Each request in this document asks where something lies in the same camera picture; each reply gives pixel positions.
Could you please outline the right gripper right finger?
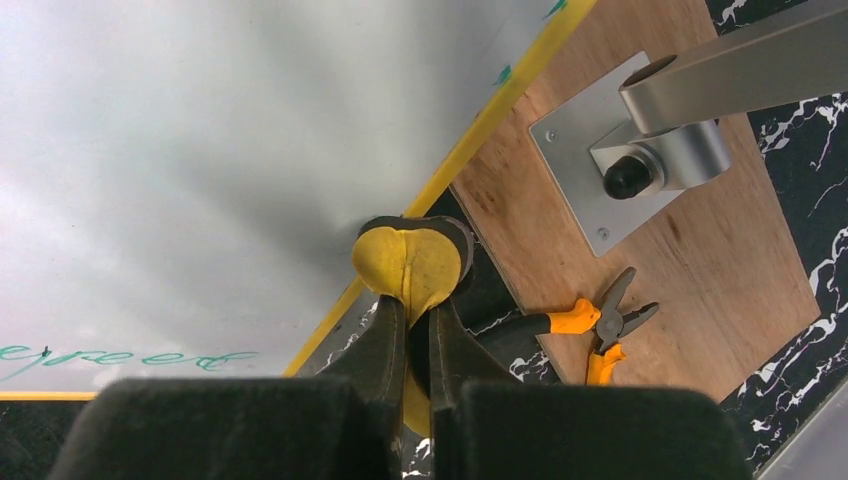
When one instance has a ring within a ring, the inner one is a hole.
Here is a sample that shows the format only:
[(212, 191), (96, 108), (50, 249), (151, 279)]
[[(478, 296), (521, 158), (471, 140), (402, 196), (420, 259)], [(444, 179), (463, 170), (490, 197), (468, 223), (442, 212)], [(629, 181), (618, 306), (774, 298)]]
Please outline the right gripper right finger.
[(734, 431), (700, 393), (513, 377), (445, 302), (427, 319), (437, 479), (747, 479)]

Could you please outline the yellow and black eraser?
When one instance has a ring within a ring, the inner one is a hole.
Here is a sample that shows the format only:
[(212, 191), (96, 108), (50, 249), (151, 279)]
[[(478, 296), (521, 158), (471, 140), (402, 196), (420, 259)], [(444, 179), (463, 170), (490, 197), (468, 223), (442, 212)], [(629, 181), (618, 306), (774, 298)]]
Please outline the yellow and black eraser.
[(335, 371), (379, 404), (381, 423), (431, 436), (472, 363), (488, 359), (452, 302), (473, 264), (471, 232), (449, 216), (377, 217), (360, 229), (352, 264), (377, 307)]

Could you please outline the yellow framed whiteboard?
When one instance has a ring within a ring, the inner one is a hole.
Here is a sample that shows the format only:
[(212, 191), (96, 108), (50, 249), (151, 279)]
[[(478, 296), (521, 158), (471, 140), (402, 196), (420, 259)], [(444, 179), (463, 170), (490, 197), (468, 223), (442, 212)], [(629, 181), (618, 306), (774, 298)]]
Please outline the yellow framed whiteboard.
[(589, 1), (5, 1), (1, 396), (306, 357)]

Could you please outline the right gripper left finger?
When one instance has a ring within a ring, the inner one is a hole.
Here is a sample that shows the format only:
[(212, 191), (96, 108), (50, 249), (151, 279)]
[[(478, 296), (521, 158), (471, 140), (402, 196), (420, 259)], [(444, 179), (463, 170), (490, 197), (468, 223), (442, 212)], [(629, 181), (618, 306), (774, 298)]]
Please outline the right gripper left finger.
[(123, 380), (75, 421), (53, 479), (396, 479), (406, 319), (369, 328), (313, 377)]

